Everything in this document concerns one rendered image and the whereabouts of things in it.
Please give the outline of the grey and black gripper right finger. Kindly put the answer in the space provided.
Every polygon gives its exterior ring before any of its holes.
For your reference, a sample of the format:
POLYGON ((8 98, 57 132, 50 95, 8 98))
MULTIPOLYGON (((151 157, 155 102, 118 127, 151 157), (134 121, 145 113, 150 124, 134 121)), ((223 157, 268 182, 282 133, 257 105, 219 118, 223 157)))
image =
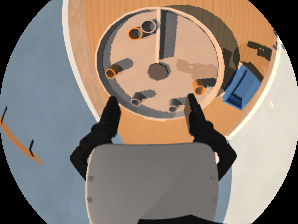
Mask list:
POLYGON ((217 163, 218 181, 220 181, 236 160, 236 152, 230 144, 227 143, 226 138, 214 129, 213 123, 206 121, 202 108, 200 104, 198 104, 194 93, 187 95, 184 114, 188 132, 194 137, 192 142, 207 144, 217 153, 219 157, 219 162, 217 163))

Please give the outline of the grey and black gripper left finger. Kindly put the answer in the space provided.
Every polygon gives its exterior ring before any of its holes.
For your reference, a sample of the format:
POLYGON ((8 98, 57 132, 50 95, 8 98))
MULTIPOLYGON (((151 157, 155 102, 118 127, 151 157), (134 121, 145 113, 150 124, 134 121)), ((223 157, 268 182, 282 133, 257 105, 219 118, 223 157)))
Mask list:
POLYGON ((117 135, 121 109, 115 96, 109 97, 102 114, 99 123, 92 126, 91 132, 80 140, 79 146, 70 156, 70 161, 85 181, 88 167, 87 159, 93 149, 102 144, 113 144, 111 139, 117 135))

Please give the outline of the blue crate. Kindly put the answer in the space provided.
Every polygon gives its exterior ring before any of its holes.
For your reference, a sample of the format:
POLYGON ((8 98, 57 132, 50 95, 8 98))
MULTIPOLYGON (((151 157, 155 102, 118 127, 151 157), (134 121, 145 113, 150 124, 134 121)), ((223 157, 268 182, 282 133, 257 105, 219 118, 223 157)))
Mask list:
POLYGON ((261 84, 257 77, 239 61, 231 79, 220 93, 222 101, 242 111, 261 84))

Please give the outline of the orange hollow ring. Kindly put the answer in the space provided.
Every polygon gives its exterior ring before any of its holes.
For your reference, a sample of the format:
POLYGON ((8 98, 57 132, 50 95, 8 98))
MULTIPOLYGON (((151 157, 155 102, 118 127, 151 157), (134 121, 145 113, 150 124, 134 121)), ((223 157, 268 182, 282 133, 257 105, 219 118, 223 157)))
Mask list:
POLYGON ((203 95, 205 93, 205 87, 201 80, 199 80, 199 79, 194 80, 192 85, 193 85, 194 93, 196 95, 203 95), (197 87, 199 87, 199 88, 197 88, 197 87))
POLYGON ((105 74, 108 78, 113 79, 120 71, 120 67, 117 64, 112 64, 106 71, 105 74), (114 72, 114 73, 113 73, 114 72))

